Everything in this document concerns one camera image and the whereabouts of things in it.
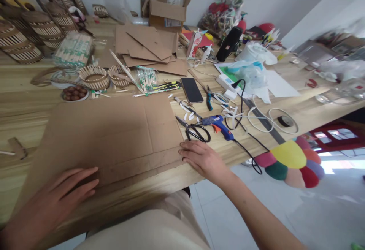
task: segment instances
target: finger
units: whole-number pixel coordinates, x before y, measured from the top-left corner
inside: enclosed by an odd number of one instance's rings
[[[62,198],[61,200],[62,205],[74,206],[81,203],[86,198],[90,197],[95,193],[95,190],[93,188],[96,187],[98,183],[99,179],[96,179],[87,184],[79,186],[78,188],[73,190],[70,194]]]
[[[188,142],[181,143],[181,147],[200,155],[203,155],[205,152],[205,149],[201,148],[200,146]]]
[[[186,143],[197,145],[197,146],[201,147],[202,149],[208,149],[209,148],[209,146],[206,143],[202,142],[202,141],[182,142],[180,145],[186,144]]]
[[[62,172],[59,175],[55,176],[53,179],[51,179],[44,186],[44,189],[47,192],[50,192],[51,190],[55,189],[58,185],[60,185],[64,180],[71,177],[72,175],[75,175],[76,173],[81,172],[82,170],[84,170],[84,169],[83,168],[74,168],[74,169],[70,169],[65,172]]]
[[[201,167],[194,163],[192,160],[188,158],[183,158],[182,161],[184,163],[190,164],[200,175],[203,175],[203,170],[201,169]]]
[[[56,187],[53,191],[61,199],[65,196],[71,189],[73,189],[80,181],[89,177],[91,174],[94,174],[98,171],[97,167],[88,168],[79,173],[76,173],[61,183],[58,187]]]
[[[179,150],[179,154],[182,155],[182,157],[186,157],[187,159],[194,161],[195,163],[198,163],[199,157],[201,157],[201,155],[198,155],[195,152],[188,150]]]

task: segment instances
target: red chair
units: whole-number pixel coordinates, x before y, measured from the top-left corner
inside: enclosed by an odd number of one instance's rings
[[[317,153],[343,151],[365,147],[365,136],[363,132],[342,122],[335,121],[328,123],[322,127],[310,131],[310,133],[314,137],[318,138],[316,139],[316,143],[321,148],[321,150],[318,150]],[[321,138],[325,137],[327,137],[330,141],[327,143],[322,142]]]

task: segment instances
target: right hand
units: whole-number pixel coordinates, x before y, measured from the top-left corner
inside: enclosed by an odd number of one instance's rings
[[[222,158],[210,146],[200,141],[183,142],[179,150],[183,162],[189,163],[200,175],[215,185],[222,187],[233,173]]]

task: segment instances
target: red paper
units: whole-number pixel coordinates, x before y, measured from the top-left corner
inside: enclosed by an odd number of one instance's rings
[[[190,41],[193,36],[193,32],[184,33],[184,35]],[[210,46],[210,45],[213,45],[213,41],[209,40],[205,35],[203,35],[203,38],[199,44],[199,47],[206,47],[206,46]]]

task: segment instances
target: blue pliers handle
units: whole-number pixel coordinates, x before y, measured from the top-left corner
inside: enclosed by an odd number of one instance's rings
[[[207,95],[206,95],[206,106],[208,107],[209,111],[213,110],[212,103],[210,102],[211,99],[212,99],[212,95],[210,93],[207,93]]]

